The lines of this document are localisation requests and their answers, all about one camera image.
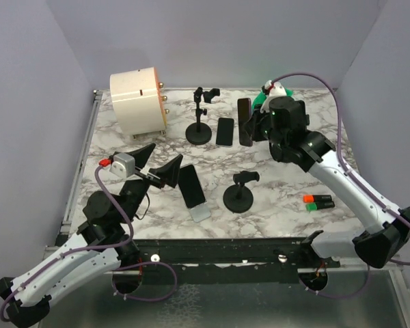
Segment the purple edged black phone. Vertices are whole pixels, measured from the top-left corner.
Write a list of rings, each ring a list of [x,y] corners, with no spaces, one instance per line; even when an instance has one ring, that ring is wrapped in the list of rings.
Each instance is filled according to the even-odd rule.
[[[239,98],[237,100],[237,113],[238,113],[238,140],[241,146],[251,147],[251,137],[245,130],[245,124],[251,117],[251,99]]]

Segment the silver edged black phone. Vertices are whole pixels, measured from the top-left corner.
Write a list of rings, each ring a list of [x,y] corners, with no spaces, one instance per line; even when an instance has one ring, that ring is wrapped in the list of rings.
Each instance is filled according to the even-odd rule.
[[[234,119],[219,118],[217,124],[216,144],[218,146],[232,147],[234,134]]]

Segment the black phone stand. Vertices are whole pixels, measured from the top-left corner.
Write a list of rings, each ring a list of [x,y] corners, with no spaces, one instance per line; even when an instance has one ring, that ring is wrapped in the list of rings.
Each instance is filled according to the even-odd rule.
[[[207,115],[207,109],[201,108],[200,103],[203,100],[205,103],[211,104],[211,100],[216,96],[220,96],[219,88],[204,91],[202,87],[198,87],[194,91],[193,101],[195,103],[196,122],[190,124],[185,131],[185,137],[190,144],[199,146],[207,144],[210,141],[212,131],[209,125],[201,122],[201,116]]]
[[[251,181],[258,182],[258,172],[241,171],[233,175],[234,184],[229,186],[223,193],[225,207],[233,213],[245,213],[253,205],[254,196],[249,188],[245,186]]]

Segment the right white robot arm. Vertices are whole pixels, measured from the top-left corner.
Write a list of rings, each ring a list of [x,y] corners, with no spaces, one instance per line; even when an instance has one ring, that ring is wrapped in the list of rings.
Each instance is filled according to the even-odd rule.
[[[266,100],[254,109],[243,128],[252,141],[277,145],[287,163],[309,173],[353,212],[361,229],[348,232],[319,230],[306,238],[300,259],[316,267],[325,258],[358,257],[381,269],[410,238],[410,207],[388,200],[355,172],[322,133],[308,130],[305,103],[290,96]]]

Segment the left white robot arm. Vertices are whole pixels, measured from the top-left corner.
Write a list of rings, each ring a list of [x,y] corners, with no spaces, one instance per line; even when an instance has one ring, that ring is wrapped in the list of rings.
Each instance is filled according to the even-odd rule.
[[[34,268],[18,277],[0,279],[1,321],[32,327],[55,303],[95,277],[147,266],[134,240],[133,221],[150,187],[174,188],[178,184],[183,160],[179,154],[143,173],[155,147],[150,143],[99,161],[94,178],[100,189],[87,200],[85,222]]]

